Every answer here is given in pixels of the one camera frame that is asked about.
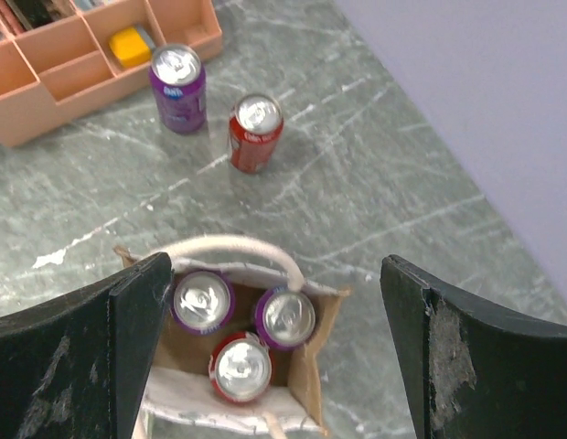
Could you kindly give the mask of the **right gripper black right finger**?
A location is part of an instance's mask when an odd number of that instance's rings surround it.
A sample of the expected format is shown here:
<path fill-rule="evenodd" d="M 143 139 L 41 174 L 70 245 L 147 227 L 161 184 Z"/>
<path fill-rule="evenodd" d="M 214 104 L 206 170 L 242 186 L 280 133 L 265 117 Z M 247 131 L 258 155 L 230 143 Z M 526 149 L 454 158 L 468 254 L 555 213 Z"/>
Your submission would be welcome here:
<path fill-rule="evenodd" d="M 380 290 L 419 438 L 567 438 L 567 326 L 448 284 L 398 255 Z"/>

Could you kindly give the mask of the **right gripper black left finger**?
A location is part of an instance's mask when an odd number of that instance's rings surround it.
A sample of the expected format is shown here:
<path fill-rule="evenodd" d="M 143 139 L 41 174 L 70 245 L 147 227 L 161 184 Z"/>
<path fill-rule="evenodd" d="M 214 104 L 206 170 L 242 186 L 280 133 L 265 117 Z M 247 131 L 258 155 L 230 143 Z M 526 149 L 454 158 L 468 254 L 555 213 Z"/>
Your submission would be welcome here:
<path fill-rule="evenodd" d="M 129 438 L 168 308 L 157 253 L 0 317 L 0 438 Z"/>

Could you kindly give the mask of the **purple Fanta can front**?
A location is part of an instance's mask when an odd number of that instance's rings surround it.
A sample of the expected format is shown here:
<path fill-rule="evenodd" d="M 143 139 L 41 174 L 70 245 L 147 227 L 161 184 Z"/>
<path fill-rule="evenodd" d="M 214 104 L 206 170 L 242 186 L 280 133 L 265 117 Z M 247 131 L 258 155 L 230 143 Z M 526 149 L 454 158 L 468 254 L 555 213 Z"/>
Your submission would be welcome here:
<path fill-rule="evenodd" d="M 202 336 L 224 327 L 232 318 L 235 304 L 233 286 L 224 275 L 197 270 L 177 282 L 171 313 L 187 332 Z"/>

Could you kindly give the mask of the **red cola can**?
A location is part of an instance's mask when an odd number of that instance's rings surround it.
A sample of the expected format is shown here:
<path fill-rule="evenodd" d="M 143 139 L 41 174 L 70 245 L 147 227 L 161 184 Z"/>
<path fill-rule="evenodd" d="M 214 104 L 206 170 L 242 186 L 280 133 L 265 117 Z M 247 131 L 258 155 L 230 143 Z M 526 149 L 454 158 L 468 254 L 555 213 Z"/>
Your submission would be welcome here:
<path fill-rule="evenodd" d="M 230 112 L 230 162 L 243 173 L 255 174 L 269 162 L 284 128 L 284 114 L 271 96 L 252 92 Z"/>
<path fill-rule="evenodd" d="M 234 332 L 213 350 L 208 366 L 215 392 L 233 403 L 257 400 L 269 388 L 273 360 L 268 347 L 252 332 Z"/>

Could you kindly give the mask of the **red cola can back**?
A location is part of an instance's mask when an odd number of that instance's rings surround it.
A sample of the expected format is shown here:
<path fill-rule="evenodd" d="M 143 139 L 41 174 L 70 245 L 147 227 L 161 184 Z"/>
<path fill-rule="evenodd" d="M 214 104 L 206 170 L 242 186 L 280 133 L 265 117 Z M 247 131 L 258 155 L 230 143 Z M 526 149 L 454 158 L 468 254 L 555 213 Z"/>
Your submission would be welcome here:
<path fill-rule="evenodd" d="M 271 96 L 252 92 L 230 112 L 230 162 L 243 173 L 255 174 L 269 162 L 284 128 L 284 114 Z"/>

